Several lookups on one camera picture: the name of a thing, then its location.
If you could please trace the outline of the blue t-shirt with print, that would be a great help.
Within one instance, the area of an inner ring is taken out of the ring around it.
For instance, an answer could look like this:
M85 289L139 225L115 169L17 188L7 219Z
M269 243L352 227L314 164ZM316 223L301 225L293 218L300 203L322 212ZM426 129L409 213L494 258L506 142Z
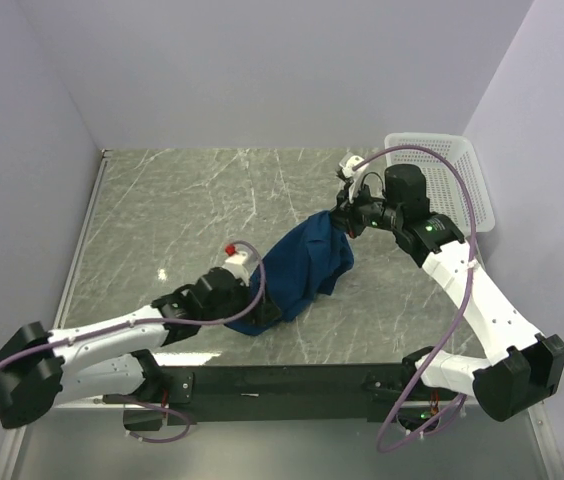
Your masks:
M346 234L331 223L330 213L309 216L282 237L263 257L265 298L280 312L263 325L246 318L227 325L257 336L279 323L294 321L319 295L333 293L339 278L351 270L354 255Z

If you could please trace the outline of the white perforated plastic basket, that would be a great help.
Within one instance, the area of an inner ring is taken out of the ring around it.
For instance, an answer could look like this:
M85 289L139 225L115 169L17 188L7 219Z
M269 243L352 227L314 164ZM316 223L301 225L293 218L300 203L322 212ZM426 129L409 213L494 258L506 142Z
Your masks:
M480 164L472 143L463 136L440 133L391 133L385 146L415 145L428 148L444 157L461 176L473 205L476 231L494 229L495 217ZM463 192L452 171L439 160L417 150L400 150L386 155L386 163L413 164L426 177L431 209L449 217L465 234L470 233L470 217Z

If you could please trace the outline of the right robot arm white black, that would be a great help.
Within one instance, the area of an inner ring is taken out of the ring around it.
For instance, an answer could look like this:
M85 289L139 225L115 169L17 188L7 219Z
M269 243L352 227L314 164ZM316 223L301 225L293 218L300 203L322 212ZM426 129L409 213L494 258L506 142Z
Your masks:
M333 225L352 238L366 228L391 232L460 310L484 352L473 358L431 347L412 354L400 377L404 393L414 399L434 388L464 394L499 422L554 395L564 341L544 335L519 313L476 261L462 231L432 211L421 170L409 164L386 168L380 197L365 185L367 172L359 156L339 168L344 186L330 212Z

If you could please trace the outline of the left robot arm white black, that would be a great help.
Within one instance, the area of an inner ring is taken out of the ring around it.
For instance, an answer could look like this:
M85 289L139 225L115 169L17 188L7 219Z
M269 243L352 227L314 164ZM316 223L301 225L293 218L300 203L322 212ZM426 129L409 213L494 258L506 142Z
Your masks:
M175 381L154 350L221 320L259 333L282 312L267 285L216 267L126 315L72 329L21 327L0 349L0 423L29 425L52 407L89 396L140 402L176 399Z

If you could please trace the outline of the aluminium frame rail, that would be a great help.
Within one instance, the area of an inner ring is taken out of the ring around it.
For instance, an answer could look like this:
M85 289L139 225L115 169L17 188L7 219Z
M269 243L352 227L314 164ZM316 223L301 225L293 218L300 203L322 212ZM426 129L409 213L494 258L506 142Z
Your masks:
M333 204L342 148L108 150L96 160L80 232L51 321L82 325L134 310L194 280L226 240L269 249ZM434 343L453 316L438 286L393 244L366 233L330 297L256 338L213 327L162 351L169 363L395 361ZM362 419L201 423L167 445L124 435L99 399L8 432L0 479L562 479L543 405L497 423L475 404L448 428L393 453Z

